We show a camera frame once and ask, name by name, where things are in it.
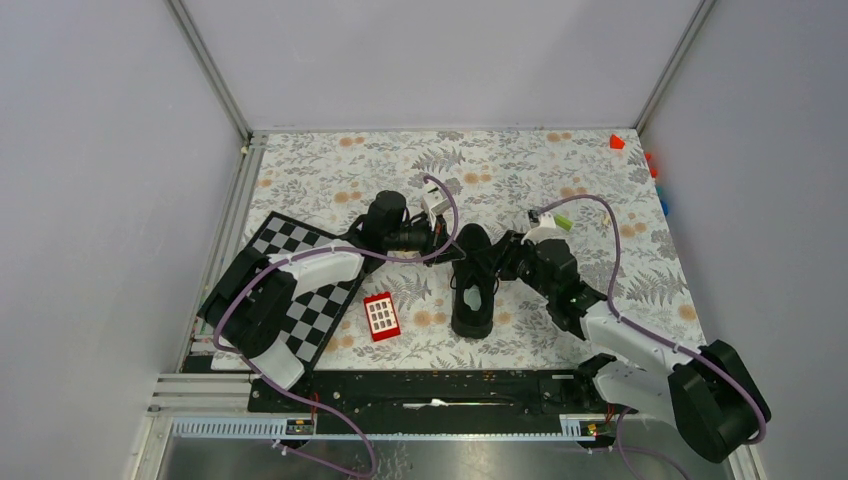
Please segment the black shoelace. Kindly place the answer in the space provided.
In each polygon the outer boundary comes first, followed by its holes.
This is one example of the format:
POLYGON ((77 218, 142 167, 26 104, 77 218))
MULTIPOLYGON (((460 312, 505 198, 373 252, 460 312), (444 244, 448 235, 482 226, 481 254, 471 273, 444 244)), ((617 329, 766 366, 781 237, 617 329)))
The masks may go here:
POLYGON ((452 263, 450 288, 453 290, 475 289, 481 295, 496 295, 500 280, 496 272, 486 265, 475 261, 457 261, 452 263))

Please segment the black sneaker shoe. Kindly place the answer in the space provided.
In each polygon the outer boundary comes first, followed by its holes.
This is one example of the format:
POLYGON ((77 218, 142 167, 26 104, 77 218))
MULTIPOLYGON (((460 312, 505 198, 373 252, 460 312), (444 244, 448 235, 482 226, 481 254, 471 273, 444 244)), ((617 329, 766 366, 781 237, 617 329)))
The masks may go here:
POLYGON ((478 224, 467 224, 457 237, 465 258, 452 263, 454 298, 451 328, 463 338, 483 339, 493 329, 496 276, 491 241, 478 224))

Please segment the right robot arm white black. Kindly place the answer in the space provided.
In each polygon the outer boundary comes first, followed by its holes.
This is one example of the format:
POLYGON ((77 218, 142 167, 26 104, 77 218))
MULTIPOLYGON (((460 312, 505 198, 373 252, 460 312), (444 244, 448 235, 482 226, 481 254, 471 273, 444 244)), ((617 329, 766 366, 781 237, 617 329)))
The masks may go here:
POLYGON ((610 294, 581 279, 562 239, 534 241, 509 231, 488 256, 499 279, 520 280, 541 295, 560 330, 605 348, 578 368, 583 378, 573 396, 583 410, 597 412, 608 403, 632 407, 675 427, 713 463, 762 435, 771 410, 728 343, 674 342, 626 319, 610 294))

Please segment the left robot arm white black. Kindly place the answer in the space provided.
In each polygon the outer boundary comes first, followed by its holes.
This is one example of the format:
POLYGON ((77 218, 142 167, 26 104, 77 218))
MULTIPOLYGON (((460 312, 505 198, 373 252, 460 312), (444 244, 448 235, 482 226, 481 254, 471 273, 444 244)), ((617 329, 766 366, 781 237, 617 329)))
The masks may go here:
POLYGON ((405 197, 381 191, 343 234, 308 250, 286 249, 266 255, 244 248, 200 306, 197 316, 213 327, 216 347, 236 353, 272 386, 272 398, 288 411, 309 401, 310 385, 302 378, 329 330, 320 321, 334 319, 318 300, 314 311, 300 311, 299 297, 322 288, 357 282, 396 252, 411 253, 411 262, 439 262, 457 230, 445 224, 445 212, 457 204, 444 187, 430 187, 421 211, 406 214, 405 197))

